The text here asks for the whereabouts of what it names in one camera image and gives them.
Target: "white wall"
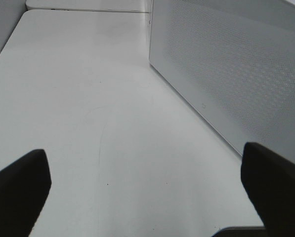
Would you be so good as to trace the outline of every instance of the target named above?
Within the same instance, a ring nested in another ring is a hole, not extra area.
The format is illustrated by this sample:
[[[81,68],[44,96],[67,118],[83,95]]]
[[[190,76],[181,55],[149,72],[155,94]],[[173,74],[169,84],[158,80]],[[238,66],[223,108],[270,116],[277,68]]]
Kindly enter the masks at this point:
[[[26,11],[26,0],[0,0],[0,52]]]

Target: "white privacy screen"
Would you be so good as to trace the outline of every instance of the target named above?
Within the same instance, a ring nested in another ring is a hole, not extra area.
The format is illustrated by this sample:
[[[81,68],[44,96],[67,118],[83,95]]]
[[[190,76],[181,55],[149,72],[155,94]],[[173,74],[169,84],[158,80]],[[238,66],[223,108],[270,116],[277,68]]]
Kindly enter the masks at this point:
[[[239,153],[254,141],[295,163],[295,6],[154,0],[150,62]]]

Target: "perforated metal panel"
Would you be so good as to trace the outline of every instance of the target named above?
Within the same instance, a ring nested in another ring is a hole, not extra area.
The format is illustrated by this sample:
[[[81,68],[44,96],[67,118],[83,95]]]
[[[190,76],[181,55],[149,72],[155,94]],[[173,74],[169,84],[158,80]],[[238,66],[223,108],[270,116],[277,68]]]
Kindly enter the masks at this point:
[[[150,62],[239,153],[295,162],[295,6],[154,0]]]

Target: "black object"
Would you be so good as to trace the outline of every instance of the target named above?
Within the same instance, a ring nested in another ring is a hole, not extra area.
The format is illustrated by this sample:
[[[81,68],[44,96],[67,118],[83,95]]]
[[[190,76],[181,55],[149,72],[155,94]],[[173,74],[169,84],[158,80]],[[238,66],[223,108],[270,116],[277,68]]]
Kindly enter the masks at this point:
[[[268,237],[265,227],[228,227],[213,237]]]
[[[0,171],[0,237],[30,234],[50,186],[44,150],[33,150]]]
[[[246,143],[241,180],[270,237],[295,237],[295,164]]]

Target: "perforated screen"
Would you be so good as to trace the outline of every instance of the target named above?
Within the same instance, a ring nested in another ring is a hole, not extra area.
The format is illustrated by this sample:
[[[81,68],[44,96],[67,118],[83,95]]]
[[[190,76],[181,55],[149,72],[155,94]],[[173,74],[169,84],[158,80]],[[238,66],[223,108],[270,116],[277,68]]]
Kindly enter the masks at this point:
[[[155,0],[151,64],[240,153],[295,162],[295,7],[281,0]]]

